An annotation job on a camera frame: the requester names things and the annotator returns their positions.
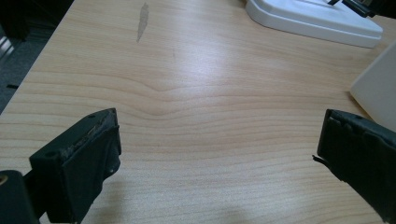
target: dark floor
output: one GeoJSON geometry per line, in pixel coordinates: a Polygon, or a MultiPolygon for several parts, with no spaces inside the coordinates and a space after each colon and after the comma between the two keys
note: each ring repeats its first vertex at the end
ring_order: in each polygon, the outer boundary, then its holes
{"type": "Polygon", "coordinates": [[[7,106],[54,31],[53,26],[30,24],[25,41],[7,38],[0,27],[0,113],[7,106]]]}

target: wood grain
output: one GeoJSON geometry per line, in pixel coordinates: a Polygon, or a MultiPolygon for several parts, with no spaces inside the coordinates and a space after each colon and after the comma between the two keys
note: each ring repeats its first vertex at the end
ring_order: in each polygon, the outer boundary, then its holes
{"type": "Polygon", "coordinates": [[[350,84],[396,38],[375,21],[363,49],[264,28],[239,0],[76,0],[0,117],[0,169],[116,107],[121,168],[84,223],[381,223],[311,159],[327,108],[367,117],[350,84]]]}

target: table surface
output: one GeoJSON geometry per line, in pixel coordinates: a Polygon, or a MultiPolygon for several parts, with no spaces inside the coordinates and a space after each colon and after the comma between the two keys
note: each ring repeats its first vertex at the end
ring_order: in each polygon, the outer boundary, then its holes
{"type": "Polygon", "coordinates": [[[327,108],[367,117],[349,88],[396,21],[375,17],[383,39],[364,49],[262,27],[244,4],[76,0],[0,117],[0,170],[26,174],[116,107],[121,168],[84,223],[380,223],[311,155],[327,108]]]}

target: white object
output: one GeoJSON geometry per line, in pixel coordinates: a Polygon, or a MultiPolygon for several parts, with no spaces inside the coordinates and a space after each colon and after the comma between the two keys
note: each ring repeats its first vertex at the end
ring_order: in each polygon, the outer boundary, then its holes
{"type": "Polygon", "coordinates": [[[334,42],[373,48],[382,28],[341,2],[327,0],[248,0],[246,11],[259,24],[334,42]]]}
{"type": "Polygon", "coordinates": [[[350,92],[375,122],[396,132],[396,42],[358,76],[350,92]]]}

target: white stand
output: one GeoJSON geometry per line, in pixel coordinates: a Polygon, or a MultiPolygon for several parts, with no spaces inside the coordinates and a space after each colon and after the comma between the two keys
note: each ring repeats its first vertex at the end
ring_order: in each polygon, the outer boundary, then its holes
{"type": "Polygon", "coordinates": [[[341,2],[326,0],[248,0],[247,14],[259,24],[277,30],[334,42],[373,48],[382,28],[362,18],[341,2]]]}

